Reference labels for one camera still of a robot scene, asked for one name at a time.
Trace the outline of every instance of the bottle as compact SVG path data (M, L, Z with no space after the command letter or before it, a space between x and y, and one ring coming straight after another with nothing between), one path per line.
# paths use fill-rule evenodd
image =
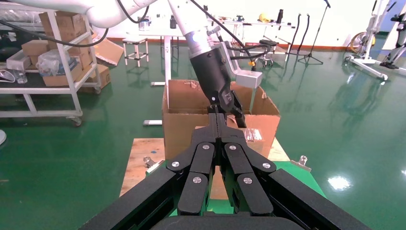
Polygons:
M176 29L176 20L175 20L175 17L173 15L171 15L169 21L170 21L169 27L171 29Z
M280 24L282 22L282 18L283 18L283 9L280 9L279 13L278 13L278 19L276 20L276 23Z
M25 84L28 81L27 76L25 75L24 70L19 70L19 69L21 69L21 68L13 68L11 72L14 75L17 83Z

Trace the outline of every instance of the red baseboard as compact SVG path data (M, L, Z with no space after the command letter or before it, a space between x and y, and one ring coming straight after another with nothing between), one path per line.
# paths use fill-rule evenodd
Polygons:
M119 38L119 37L109 37L108 38L110 41L112 42L121 42L123 40L123 38ZM159 43L160 40L159 39L148 39L149 42L152 43ZM179 40L179 43L186 43L186 40ZM258 45L258 43L247 43L247 45ZM279 45L281 48L287 49L288 45L287 44L281 44ZM292 49L296 50L299 48L299 45L293 45ZM301 50L310 50L312 48L312 46L302 46ZM315 46L314 49L315 51L345 51L346 47L345 46Z

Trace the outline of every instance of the black cable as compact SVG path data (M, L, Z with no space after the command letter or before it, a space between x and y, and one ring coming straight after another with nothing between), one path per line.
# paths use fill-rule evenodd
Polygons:
M265 54L269 53L269 51L271 50L270 45L261 44L261 45L257 45L257 46L262 46L262 47L265 46L265 51L262 53L259 53L257 55L251 56L251 57L237 56L237 57L230 57L230 59L231 60L242 60L242 59L250 59L250 58L259 58L259 57L263 57ZM244 52L248 52L248 50L251 48L254 48L254 47L243 48L241 50Z
M56 39L51 38L51 37L48 37L48 36L46 36L46 35L42 35L42 34L38 34L38 33L36 33L36 32L32 32L32 31L26 30L26 29L24 29L24 28L21 28L21 27L19 27L19 26L13 25L13 24L11 24L11 23L5 22L5 21L3 21L3 20L0 20L0 24L6 25L6 26L11 27L11 28L16 29L16 30L20 30L20 31L26 32L26 33L28 33L28 34L31 34L31 35L40 37L40 38L45 39L45 40L53 41L53 42L56 42L56 43L61 43L61 44L63 44L63 45L67 45L67 46L74 46L74 47L90 47L90 46L97 45L98 43L102 42L102 41L106 38L107 32L109 32L109 28L107 28L106 31L105 31L104 34L103 34L103 37L102 37L101 39L99 39L97 42L93 42L93 43L90 43L90 44L83 44L83 45L80 45L80 44L73 44L73 43L69 43L69 42L64 42L64 41L56 40Z
M230 34L230 36L233 37L233 39L236 40L241 47L245 48L245 45L231 31L229 31L221 22L219 22L215 17L213 17L211 14L209 14L209 12L205 11L199 4L197 4L197 2L195 0L190 0L190 1L193 4L195 4L201 11L203 11L211 20L213 20L221 28L223 28L223 30L225 30L228 34ZM249 59L253 62L254 59L248 51L247 51L247 55L248 55Z
M306 25L306 30L305 30L305 32L304 32L304 35L303 35L303 38L302 38L302 42L300 43L300 46L299 46L299 48L297 49L297 52L296 52L297 54L299 54L300 48L302 48L303 41L305 40L305 38L304 38L304 37L306 37L307 30L309 29L309 24L310 24L310 15L309 15L309 14L307 14L307 25Z
M345 57L344 57L344 56L345 56L346 53L348 53L347 50L348 50L348 47L349 47L350 45L351 45L351 41L350 41L350 43L348 43L348 45L345 47L344 54L343 54L343 58L342 58L343 60L345 60Z
M301 16L301 15L302 15L301 13L299 13L299 14L297 15L297 26L296 26L296 31L294 32L294 35L293 35L293 39L292 39L292 43L291 43L291 47L290 47L290 49L288 50L288 53L289 53L289 54L290 54L290 52L291 52L291 50L292 50L293 43L294 43L294 40L295 40L295 38L296 38L297 31L299 30L299 25L300 25L300 16Z
M127 16L127 18L128 18L130 21L134 22L134 23L140 23L140 22L142 22L142 21L145 19L146 15L147 15L147 13L148 13L148 10L149 10L149 6L147 6L147 8L145 9L144 15L142 15L142 17L140 18L140 20L135 21L134 19L131 18L131 15L128 14L128 12L125 10L125 7L124 7L123 4L121 3L121 0L117 0L117 3L120 5L121 10L124 12L124 14Z
M249 49L255 49L255 48L259 48L259 47L265 47L265 48L267 48L267 47L269 47L269 45L266 45L266 44L259 44L259 45L250 46L250 47L246 47L246 48L234 48L234 47L227 46L227 49L229 49L229 50L234 50L234 51L247 51L247 50L249 50Z

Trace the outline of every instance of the green mat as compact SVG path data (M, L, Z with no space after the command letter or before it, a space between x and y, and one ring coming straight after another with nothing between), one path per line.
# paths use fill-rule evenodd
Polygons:
M320 195L326 197L309 171L292 164L290 161L274 161L274 163L278 169L284 169L296 179L309 186ZM218 214L232 214L233 208L230 206L230 202L228 200L210 199L207 211L212 211ZM170 216L176 216L176 214L177 211L175 210Z

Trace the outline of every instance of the white stool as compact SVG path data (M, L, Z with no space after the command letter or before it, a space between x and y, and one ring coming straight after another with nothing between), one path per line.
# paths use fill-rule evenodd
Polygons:
M146 53L142 53L142 56L139 56L139 51L138 51L138 45L145 42L145 46L146 46ZM135 52L132 54L127 55L127 51L125 49L125 45L126 44L130 44L130 45L134 45L134 49ZM123 45L124 45L124 59L125 59L125 65L127 65L127 59L132 59L132 60L137 60L138 63L138 67L140 67L140 60L143 57L147 57L147 62L149 62L149 57L148 57L148 39L144 38L138 38L138 37L127 37L125 39L123 39Z

